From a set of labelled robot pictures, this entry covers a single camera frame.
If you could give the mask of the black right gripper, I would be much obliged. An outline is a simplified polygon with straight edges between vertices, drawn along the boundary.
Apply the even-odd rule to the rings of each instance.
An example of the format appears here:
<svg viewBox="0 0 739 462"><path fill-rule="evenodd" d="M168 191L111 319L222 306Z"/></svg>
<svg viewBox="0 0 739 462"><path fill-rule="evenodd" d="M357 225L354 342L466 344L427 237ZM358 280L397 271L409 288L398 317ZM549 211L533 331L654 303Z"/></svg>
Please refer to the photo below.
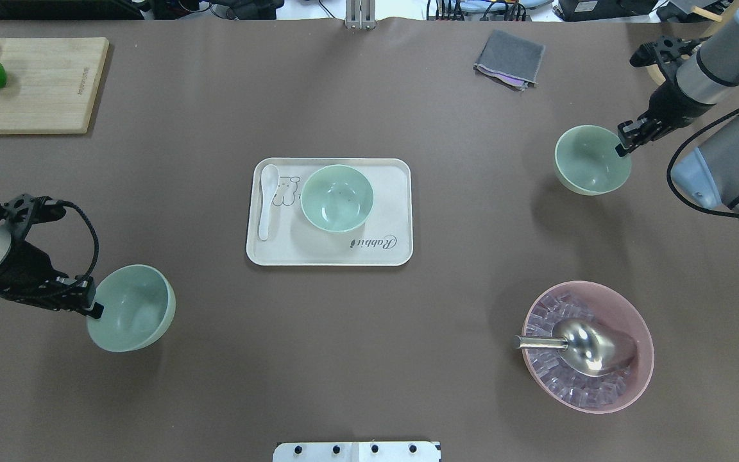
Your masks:
<svg viewBox="0 0 739 462"><path fill-rule="evenodd" d="M683 40L661 36L654 42L639 46L629 62L633 67L655 65L665 76L665 82L649 97L649 107L637 120L618 124L620 142L616 154L624 158L629 150L659 140L669 132L685 128L704 113L703 103L689 98L677 84L677 70L685 62L681 57L692 56L704 39Z"/></svg>

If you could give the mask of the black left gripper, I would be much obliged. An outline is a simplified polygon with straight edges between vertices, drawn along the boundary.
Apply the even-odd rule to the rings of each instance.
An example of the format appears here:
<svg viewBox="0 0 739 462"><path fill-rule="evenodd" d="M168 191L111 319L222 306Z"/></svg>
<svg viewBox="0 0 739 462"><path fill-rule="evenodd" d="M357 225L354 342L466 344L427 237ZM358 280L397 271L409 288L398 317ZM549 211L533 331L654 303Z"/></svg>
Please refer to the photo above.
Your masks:
<svg viewBox="0 0 739 462"><path fill-rule="evenodd" d="M0 296L54 312L78 312L98 320L105 307L94 301L91 273L95 261L91 261L84 274L70 277L54 269L49 256L26 240L33 225L58 221L64 218L67 208L79 214L94 236L94 226L84 210L73 202L23 194L0 203L0 230L10 239L10 248L0 263Z"/></svg>

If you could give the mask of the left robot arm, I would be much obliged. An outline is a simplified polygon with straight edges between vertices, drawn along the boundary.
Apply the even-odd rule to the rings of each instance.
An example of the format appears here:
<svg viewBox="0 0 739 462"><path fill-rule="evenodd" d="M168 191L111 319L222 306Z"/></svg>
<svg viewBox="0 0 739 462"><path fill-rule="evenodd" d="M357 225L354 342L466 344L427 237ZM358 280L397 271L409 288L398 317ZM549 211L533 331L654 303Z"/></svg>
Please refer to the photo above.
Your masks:
<svg viewBox="0 0 739 462"><path fill-rule="evenodd" d="M65 209L75 210L94 241L94 254L85 274L70 277L52 266L49 256L26 240L30 228L64 218ZM49 196L23 194L0 203L0 297L28 306L58 312L78 312L100 319L103 305L94 301L91 273L99 257L94 226L73 202Z"/></svg>

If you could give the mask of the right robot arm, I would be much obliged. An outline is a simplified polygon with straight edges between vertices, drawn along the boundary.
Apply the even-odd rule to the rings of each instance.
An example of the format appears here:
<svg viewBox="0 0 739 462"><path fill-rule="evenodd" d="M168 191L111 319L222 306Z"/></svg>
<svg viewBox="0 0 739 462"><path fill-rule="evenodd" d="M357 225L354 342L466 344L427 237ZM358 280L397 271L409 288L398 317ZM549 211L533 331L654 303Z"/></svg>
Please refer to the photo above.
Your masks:
<svg viewBox="0 0 739 462"><path fill-rule="evenodd" d="M704 41L662 36L641 45L630 63L657 65L665 82L649 98L645 113L619 124L619 156L686 128L739 86L739 9ZM692 152L674 154L667 182L689 207L718 214L719 205L725 205L725 216L739 220L739 108L715 124L719 130Z"/></svg>

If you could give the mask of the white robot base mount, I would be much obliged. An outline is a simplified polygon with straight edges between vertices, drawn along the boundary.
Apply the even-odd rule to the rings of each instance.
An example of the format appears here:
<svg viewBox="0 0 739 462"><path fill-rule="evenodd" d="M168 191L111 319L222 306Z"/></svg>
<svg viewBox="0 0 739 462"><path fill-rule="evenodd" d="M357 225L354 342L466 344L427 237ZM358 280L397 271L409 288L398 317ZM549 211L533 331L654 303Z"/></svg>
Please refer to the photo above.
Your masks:
<svg viewBox="0 0 739 462"><path fill-rule="evenodd" d="M286 442L276 446L273 461L441 461L434 441Z"/></svg>

